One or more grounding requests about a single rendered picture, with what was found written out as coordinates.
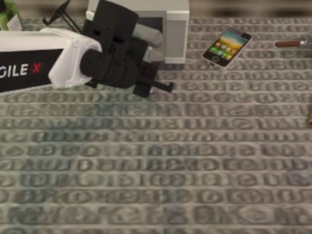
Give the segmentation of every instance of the white label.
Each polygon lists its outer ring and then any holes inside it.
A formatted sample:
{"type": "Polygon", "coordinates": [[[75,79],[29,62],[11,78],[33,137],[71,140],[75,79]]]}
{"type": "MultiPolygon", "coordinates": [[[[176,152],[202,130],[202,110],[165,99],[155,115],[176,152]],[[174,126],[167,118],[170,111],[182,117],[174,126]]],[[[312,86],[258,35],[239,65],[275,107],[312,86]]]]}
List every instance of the white label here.
{"type": "Polygon", "coordinates": [[[21,31],[22,26],[18,15],[15,15],[7,24],[9,31],[21,31]]]}

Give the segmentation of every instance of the black label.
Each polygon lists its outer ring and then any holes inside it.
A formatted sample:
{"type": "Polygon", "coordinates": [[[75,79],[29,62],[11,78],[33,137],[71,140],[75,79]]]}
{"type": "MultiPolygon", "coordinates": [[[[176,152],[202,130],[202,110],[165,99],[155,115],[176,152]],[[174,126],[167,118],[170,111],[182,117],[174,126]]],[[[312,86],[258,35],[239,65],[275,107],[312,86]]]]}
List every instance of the black label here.
{"type": "Polygon", "coordinates": [[[48,74],[62,51],[0,52],[0,93],[51,84],[48,74]]]}

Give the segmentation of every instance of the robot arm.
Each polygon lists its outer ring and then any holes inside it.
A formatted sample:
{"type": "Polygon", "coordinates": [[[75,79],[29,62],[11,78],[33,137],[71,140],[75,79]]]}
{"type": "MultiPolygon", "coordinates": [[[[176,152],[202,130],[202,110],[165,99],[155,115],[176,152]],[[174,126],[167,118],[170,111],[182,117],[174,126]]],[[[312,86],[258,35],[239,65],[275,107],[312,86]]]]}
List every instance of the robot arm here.
{"type": "MultiPolygon", "coordinates": [[[[54,12],[51,22],[62,17],[68,3],[54,12]]],[[[157,67],[143,61],[148,43],[133,37],[137,20],[127,8],[100,0],[94,19],[86,20],[82,30],[1,31],[0,93],[49,84],[134,86],[134,94],[141,97],[153,86],[171,92],[173,84],[155,81],[157,67]]]]}

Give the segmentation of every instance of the phone screen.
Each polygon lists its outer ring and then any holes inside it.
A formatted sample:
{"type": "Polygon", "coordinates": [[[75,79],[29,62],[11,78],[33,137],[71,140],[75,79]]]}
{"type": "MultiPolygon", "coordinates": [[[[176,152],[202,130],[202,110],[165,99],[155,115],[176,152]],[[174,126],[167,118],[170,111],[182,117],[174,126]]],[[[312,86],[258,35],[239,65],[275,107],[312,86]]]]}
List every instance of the phone screen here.
{"type": "Polygon", "coordinates": [[[239,35],[228,30],[222,33],[218,40],[208,48],[203,54],[203,57],[226,66],[250,38],[251,36],[248,34],[243,33],[242,35],[239,35]]]}

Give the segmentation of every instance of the red letter x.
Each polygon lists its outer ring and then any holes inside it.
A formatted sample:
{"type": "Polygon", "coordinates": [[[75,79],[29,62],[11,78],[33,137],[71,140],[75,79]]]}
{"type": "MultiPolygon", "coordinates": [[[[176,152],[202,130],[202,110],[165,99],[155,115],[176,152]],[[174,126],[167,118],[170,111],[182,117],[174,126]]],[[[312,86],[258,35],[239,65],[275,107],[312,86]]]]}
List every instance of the red letter x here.
{"type": "Polygon", "coordinates": [[[42,65],[41,62],[34,63],[32,74],[33,73],[40,73],[41,65],[42,65]]]}

